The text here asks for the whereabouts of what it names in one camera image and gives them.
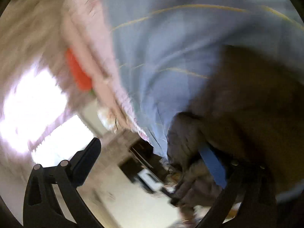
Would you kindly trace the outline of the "light blue checked bedsheet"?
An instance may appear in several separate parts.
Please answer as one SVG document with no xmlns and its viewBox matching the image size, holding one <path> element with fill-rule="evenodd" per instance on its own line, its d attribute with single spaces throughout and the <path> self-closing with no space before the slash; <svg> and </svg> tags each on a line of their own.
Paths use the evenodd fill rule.
<svg viewBox="0 0 304 228">
<path fill-rule="evenodd" d="M 139 126 L 167 156 L 172 118 L 203 89 L 224 45 L 303 72 L 303 21 L 290 0 L 101 0 Z"/>
</svg>

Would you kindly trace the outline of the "orange red pillow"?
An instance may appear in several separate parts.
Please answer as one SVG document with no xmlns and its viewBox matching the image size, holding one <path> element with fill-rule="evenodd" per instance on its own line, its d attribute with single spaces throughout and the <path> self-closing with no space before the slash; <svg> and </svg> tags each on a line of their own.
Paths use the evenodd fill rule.
<svg viewBox="0 0 304 228">
<path fill-rule="evenodd" d="M 65 52 L 66 63 L 77 87 L 84 92 L 92 90 L 92 79 L 82 70 L 70 48 Z"/>
</svg>

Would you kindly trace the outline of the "dark olive puffer jacket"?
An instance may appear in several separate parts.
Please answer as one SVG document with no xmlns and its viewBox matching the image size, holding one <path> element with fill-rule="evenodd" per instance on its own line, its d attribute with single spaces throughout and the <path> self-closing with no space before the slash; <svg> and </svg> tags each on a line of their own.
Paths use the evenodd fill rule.
<svg viewBox="0 0 304 228">
<path fill-rule="evenodd" d="M 224 165 L 269 169 L 275 194 L 287 192 L 303 181 L 303 81 L 260 52 L 225 46 L 207 85 L 172 119 L 167 141 L 169 164 L 181 172 L 171 202 L 187 224 L 222 190 L 200 155 L 206 147 Z"/>
</svg>

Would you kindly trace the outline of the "dark tv cabinet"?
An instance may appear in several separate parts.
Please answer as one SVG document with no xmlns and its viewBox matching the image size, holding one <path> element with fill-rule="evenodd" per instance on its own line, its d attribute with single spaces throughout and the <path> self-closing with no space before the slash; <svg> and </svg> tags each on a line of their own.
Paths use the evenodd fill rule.
<svg viewBox="0 0 304 228">
<path fill-rule="evenodd" d="M 153 147 L 143 139 L 128 148 L 130 157 L 119 164 L 128 180 L 152 196 L 173 197 L 179 177 L 154 153 Z"/>
</svg>

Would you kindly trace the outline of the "pink floral bedding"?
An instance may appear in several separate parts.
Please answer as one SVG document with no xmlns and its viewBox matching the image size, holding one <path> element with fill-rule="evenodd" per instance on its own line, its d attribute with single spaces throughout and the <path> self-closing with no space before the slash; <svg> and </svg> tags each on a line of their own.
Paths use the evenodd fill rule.
<svg viewBox="0 0 304 228">
<path fill-rule="evenodd" d="M 117 126 L 147 140 L 121 85 L 101 0 L 63 0 L 62 33 L 80 67 L 92 79 L 98 101 L 110 110 Z"/>
</svg>

